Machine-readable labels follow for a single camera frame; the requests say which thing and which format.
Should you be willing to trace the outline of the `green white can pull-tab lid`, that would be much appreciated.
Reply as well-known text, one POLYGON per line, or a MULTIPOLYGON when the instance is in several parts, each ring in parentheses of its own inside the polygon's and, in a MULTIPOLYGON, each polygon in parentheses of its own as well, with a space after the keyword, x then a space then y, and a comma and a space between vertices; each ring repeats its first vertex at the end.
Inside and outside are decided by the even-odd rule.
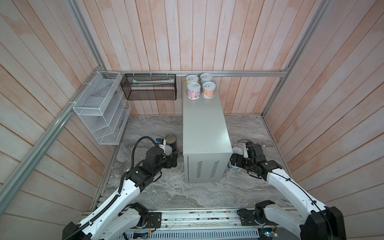
POLYGON ((203 73, 200 75, 200 83, 204 84, 205 82, 211 82, 213 80, 213 76, 209 73, 203 73))

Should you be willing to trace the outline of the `pink can pull-tab lid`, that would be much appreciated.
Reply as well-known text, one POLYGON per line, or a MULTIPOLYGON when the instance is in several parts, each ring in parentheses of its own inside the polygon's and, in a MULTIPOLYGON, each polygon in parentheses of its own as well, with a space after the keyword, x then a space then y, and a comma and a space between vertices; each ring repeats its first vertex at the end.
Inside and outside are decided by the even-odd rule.
POLYGON ((197 100, 201 95, 201 85, 199 83, 190 83, 187 85, 187 97, 191 100, 197 100))

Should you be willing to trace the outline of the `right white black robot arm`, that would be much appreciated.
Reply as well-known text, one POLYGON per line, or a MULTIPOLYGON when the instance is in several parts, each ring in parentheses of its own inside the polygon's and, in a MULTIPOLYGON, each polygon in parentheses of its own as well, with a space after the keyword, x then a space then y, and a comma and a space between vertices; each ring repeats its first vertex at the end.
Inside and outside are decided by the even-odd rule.
POLYGON ((283 168, 273 160, 268 161, 262 146, 250 140, 240 140, 245 145, 242 155, 233 153, 230 164, 247 171, 250 177, 264 180, 279 190, 298 211, 293 214, 275 202, 265 200, 255 209, 239 209, 237 214, 243 226, 259 224, 262 240, 271 240, 275 231, 266 232, 267 224, 288 230, 301 240, 345 240, 344 216, 336 207, 328 207, 300 187, 283 168))

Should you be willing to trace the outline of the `orange can pull-tab lid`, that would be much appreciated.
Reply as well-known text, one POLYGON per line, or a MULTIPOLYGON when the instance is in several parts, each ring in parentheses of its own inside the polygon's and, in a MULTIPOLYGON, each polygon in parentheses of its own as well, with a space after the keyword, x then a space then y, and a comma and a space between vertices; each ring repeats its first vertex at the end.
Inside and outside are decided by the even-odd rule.
POLYGON ((213 99, 216 94, 216 84, 213 82, 205 82, 202 84, 202 96, 205 99, 213 99))

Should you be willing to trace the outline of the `yellow can pull-tab lid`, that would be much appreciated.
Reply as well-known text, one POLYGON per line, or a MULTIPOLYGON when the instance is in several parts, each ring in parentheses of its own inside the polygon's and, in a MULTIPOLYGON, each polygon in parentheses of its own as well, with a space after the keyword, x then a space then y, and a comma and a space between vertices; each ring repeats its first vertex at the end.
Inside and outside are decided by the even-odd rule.
POLYGON ((186 85, 188 86, 189 84, 198 83, 199 80, 199 77, 196 75, 188 75, 186 77, 186 85))

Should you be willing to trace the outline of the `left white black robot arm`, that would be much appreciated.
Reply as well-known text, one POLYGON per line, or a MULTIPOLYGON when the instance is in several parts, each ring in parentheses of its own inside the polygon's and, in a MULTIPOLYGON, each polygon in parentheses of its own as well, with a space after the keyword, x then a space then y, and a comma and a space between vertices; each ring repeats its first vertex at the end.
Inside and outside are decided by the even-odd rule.
POLYGON ((69 223, 63 230, 63 240, 115 240, 125 231, 145 227, 148 209, 131 203, 149 184, 162 176, 162 169, 175 168, 178 154, 166 155, 160 147, 152 147, 146 158, 125 172, 115 192, 94 212, 79 223, 69 223))

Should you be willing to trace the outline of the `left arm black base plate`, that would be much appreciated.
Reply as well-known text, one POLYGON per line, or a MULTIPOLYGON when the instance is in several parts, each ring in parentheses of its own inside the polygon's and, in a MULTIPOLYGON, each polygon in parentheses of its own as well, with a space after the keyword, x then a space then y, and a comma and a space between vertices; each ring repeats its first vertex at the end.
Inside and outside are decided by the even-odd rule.
POLYGON ((144 220, 144 229, 159 229, 162 223, 162 212, 149 212, 144 220))

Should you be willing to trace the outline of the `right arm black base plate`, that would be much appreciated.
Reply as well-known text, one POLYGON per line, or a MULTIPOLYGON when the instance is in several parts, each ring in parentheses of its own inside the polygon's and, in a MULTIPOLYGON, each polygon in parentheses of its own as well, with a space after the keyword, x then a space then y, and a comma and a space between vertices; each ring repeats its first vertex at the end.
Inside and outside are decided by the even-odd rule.
POLYGON ((260 223, 257 221, 259 212, 255 210, 239 209, 237 214, 240 217, 242 226, 258 226, 260 223))

